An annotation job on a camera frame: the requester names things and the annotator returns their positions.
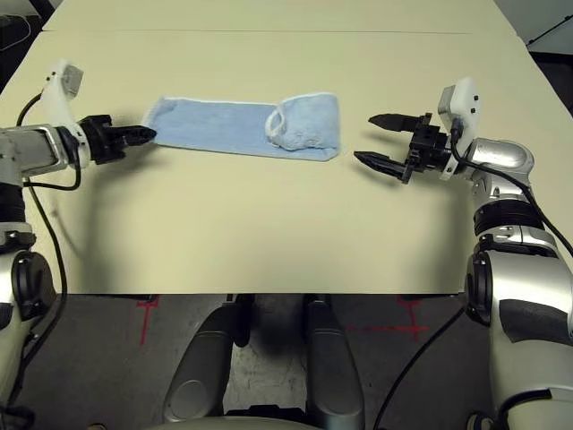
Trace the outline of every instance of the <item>white casing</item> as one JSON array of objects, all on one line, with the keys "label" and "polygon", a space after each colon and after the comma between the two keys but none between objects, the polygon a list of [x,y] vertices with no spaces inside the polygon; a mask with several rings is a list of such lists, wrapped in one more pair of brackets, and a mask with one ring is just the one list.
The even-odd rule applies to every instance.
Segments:
[{"label": "white casing", "polygon": [[[464,155],[477,133],[477,121],[480,115],[480,100],[477,87],[472,78],[466,77],[456,82],[453,89],[448,87],[441,94],[438,113],[448,131],[454,118],[461,118],[464,132],[456,144],[458,153]],[[440,179],[447,181],[455,173],[458,162],[453,155],[449,156],[446,167],[441,172]]]},{"label": "white casing", "polygon": [[88,138],[75,122],[68,100],[73,99],[80,88],[82,71],[67,60],[60,60],[50,70],[47,83],[42,91],[42,104],[46,110],[47,121],[52,126],[64,126],[78,140],[80,166],[85,168],[90,163],[90,146]]}]

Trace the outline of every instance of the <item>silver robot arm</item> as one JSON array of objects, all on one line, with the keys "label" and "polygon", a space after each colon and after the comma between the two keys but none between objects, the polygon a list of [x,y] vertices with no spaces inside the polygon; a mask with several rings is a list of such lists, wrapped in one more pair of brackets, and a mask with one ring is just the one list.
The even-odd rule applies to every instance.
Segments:
[{"label": "silver robot arm", "polygon": [[24,178],[69,165],[79,171],[90,160],[103,164],[122,159],[127,146],[155,137],[153,130],[138,125],[112,127],[106,115],[76,123],[67,100],[75,97],[80,81],[79,69],[59,62],[48,74],[41,97],[36,97],[52,124],[0,128],[0,413],[4,414],[21,384],[22,364],[30,361],[25,348],[29,352],[37,342],[31,331],[56,300],[46,259],[31,251],[36,237],[26,222],[22,188],[30,182]]},{"label": "silver robot arm", "polygon": [[530,202],[533,155],[515,142],[477,138],[479,102],[469,78],[443,91],[438,111],[450,135],[429,124],[431,114],[374,116],[375,125],[413,133],[406,161],[375,152],[355,155],[405,184],[426,169],[439,170],[444,180],[461,175],[473,183],[477,245],[467,265],[466,312],[490,329],[496,419],[512,430],[570,429],[573,276]]}]

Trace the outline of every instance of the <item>black wire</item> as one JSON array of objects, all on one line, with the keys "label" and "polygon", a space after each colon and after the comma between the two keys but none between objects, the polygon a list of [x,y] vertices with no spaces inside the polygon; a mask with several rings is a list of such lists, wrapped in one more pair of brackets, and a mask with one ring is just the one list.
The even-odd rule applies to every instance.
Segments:
[{"label": "black wire", "polygon": [[[16,120],[17,126],[21,126],[21,123],[23,123],[24,117],[28,114],[28,111],[31,109],[32,106],[34,106],[41,99],[41,97],[42,97],[42,93],[40,92],[39,94],[35,95],[32,98],[32,100],[30,100],[26,104],[26,106],[24,106],[24,109],[21,110],[21,113],[18,115],[18,119]],[[79,156],[78,156],[77,152],[75,154],[73,154],[73,166],[75,168],[75,181],[73,182],[72,185],[46,184],[43,182],[31,182],[28,180],[28,181],[24,182],[24,186],[25,187],[41,186],[43,188],[50,188],[52,190],[59,190],[59,191],[77,190],[81,184],[81,166],[80,166],[80,160],[79,160]]]},{"label": "black wire", "polygon": [[24,106],[24,109],[22,109],[21,113],[18,115],[18,119],[16,120],[16,126],[20,126],[21,123],[24,122],[24,117],[28,114],[28,111],[31,109],[32,106],[38,103],[41,98],[42,98],[42,93],[40,92],[39,94],[36,94],[32,98],[32,100],[26,103],[26,106]]},{"label": "black wire", "polygon": [[560,22],[558,22],[557,24],[555,24],[553,27],[551,27],[550,29],[544,31],[543,33],[541,33],[539,36],[537,36],[536,38],[533,38],[531,40],[529,40],[526,44],[526,47],[529,47],[531,45],[533,45],[537,40],[539,40],[540,38],[542,38],[543,36],[545,36],[548,33],[551,33],[553,30],[557,29],[558,27],[560,27],[561,25],[563,25],[565,22],[569,21],[571,18],[573,18],[573,15],[567,15],[565,18],[563,18],[563,20],[561,20]]},{"label": "black wire", "polygon": [[433,335],[422,345],[422,347],[417,350],[417,352],[414,354],[414,356],[412,358],[410,358],[410,361],[408,361],[408,364],[404,367],[404,369],[402,369],[402,372],[400,372],[400,374],[398,375],[398,378],[396,378],[396,381],[394,381],[394,383],[390,387],[390,390],[388,391],[388,394],[386,395],[386,399],[384,399],[384,402],[382,403],[382,406],[380,406],[380,410],[378,411],[378,415],[376,416],[376,419],[374,420],[374,425],[372,426],[372,430],[378,430],[378,427],[380,426],[381,421],[382,421],[382,417],[384,417],[384,412],[386,412],[386,409],[388,408],[388,405],[389,405],[390,401],[392,400],[394,393],[396,392],[396,390],[398,389],[398,386],[400,385],[400,383],[402,383],[402,380],[404,380],[404,378],[406,377],[406,375],[410,371],[410,369],[412,367],[414,367],[416,361],[418,361],[418,358],[420,358],[422,356],[422,354],[425,352],[425,350],[428,349],[432,345],[432,343],[436,339],[438,339],[439,336],[441,336],[449,327],[451,327],[451,325],[453,323],[455,323],[458,320],[458,318],[460,316],[462,316],[463,314],[464,314],[464,307],[462,306],[458,309],[458,311],[455,314],[453,314],[444,323],[444,325],[442,325],[435,333],[433,333]]},{"label": "black wire", "polygon": [[458,162],[458,164],[460,164],[461,166],[466,166],[468,168],[475,168],[476,170],[481,170],[485,173],[490,173],[492,175],[502,177],[506,181],[509,181],[511,184],[519,188],[522,191],[523,195],[526,197],[526,199],[529,201],[529,204],[533,206],[533,208],[537,212],[537,215],[543,221],[543,224],[545,224],[549,228],[549,230],[560,240],[560,242],[563,244],[563,246],[565,246],[569,254],[573,257],[573,246],[571,246],[567,238],[564,237],[561,234],[561,232],[549,221],[547,216],[545,216],[541,207],[539,206],[539,204],[537,204],[537,201],[535,200],[534,195],[531,192],[531,188],[529,186],[523,184],[515,177],[508,175],[505,172],[501,172],[495,168],[488,168],[484,164],[473,163],[472,161],[468,161],[467,159],[464,159],[459,155],[458,148],[456,148],[456,145],[458,143],[459,137],[462,134],[462,131],[463,131],[463,125],[459,122],[458,119],[455,119],[451,127],[450,143],[451,143],[451,153],[454,156],[454,159],[456,159],[456,161]]},{"label": "black wire", "polygon": [[74,156],[73,167],[75,169],[75,181],[73,182],[72,185],[47,184],[44,182],[31,182],[30,180],[27,180],[24,182],[24,187],[39,186],[42,188],[50,188],[52,190],[59,190],[59,191],[77,190],[78,188],[80,188],[81,184],[81,166],[77,155]]},{"label": "black wire", "polygon": [[[34,98],[32,100],[30,100],[26,104],[26,106],[24,106],[24,109],[18,115],[18,120],[16,122],[16,125],[20,126],[23,123],[24,117],[26,116],[28,111],[31,109],[32,106],[34,106],[35,103],[37,103],[40,100],[40,98],[41,98],[41,93],[34,96]],[[78,162],[77,154],[75,156],[74,162],[76,164],[76,167],[78,167],[79,162]],[[46,212],[44,211],[44,207],[42,206],[42,203],[40,202],[38,195],[36,194],[36,191],[34,190],[34,187],[29,186],[28,189],[30,190],[32,200],[34,201],[34,203],[36,204],[36,207],[38,208],[39,215],[42,218],[42,220],[44,221],[44,224],[46,225],[47,232],[50,235],[52,242],[54,243],[54,250],[56,251],[56,259],[57,259],[58,270],[60,272],[60,281],[61,281],[62,287],[61,287],[61,293],[60,293],[60,303],[56,309],[56,313],[54,314],[54,318],[52,318],[52,321],[50,321],[50,323],[46,327],[46,329],[34,341],[32,346],[30,347],[28,353],[22,359],[22,362],[21,362],[22,371],[26,369],[26,367],[30,364],[31,360],[36,356],[36,354],[38,354],[39,349],[42,347],[42,345],[44,345],[44,343],[47,340],[47,337],[50,335],[50,333],[57,326],[58,322],[60,321],[60,319],[62,317],[62,313],[64,312],[65,304],[67,303],[67,296],[68,296],[68,283],[67,283],[67,278],[65,275],[64,257],[62,256],[62,250],[60,249],[60,244],[57,240],[56,233],[55,233],[54,229],[52,228],[52,224],[50,223],[49,219],[47,218]]]}]

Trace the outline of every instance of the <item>folded towel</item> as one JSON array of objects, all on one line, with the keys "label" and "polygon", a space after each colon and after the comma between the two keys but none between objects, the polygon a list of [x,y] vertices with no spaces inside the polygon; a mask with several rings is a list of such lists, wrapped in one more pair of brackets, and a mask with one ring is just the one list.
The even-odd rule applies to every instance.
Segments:
[{"label": "folded towel", "polygon": [[143,124],[159,145],[283,159],[326,161],[338,155],[338,100],[314,93],[278,105],[159,99]]}]

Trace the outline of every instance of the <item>beige tabletop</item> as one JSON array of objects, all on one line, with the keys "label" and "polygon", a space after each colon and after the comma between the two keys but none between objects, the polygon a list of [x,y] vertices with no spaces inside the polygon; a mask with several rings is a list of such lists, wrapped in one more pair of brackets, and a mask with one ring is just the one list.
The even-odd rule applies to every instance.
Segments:
[{"label": "beige tabletop", "polygon": [[44,30],[398,31],[515,35],[493,0],[64,0]]},{"label": "beige tabletop", "polygon": [[[326,163],[141,148],[91,166],[74,193],[40,190],[75,293],[447,293],[463,287],[473,239],[469,184],[376,174],[353,150],[403,160],[407,133],[369,116],[435,112],[443,87],[473,76],[479,134],[535,154],[539,203],[573,237],[573,121],[517,37],[397,33],[44,32],[0,96],[12,125],[66,57],[84,72],[78,119],[137,124],[161,96],[277,102],[338,95],[342,153]],[[42,106],[28,124],[42,123]],[[73,172],[44,180],[71,183]],[[27,200],[36,249],[56,272]]]}]

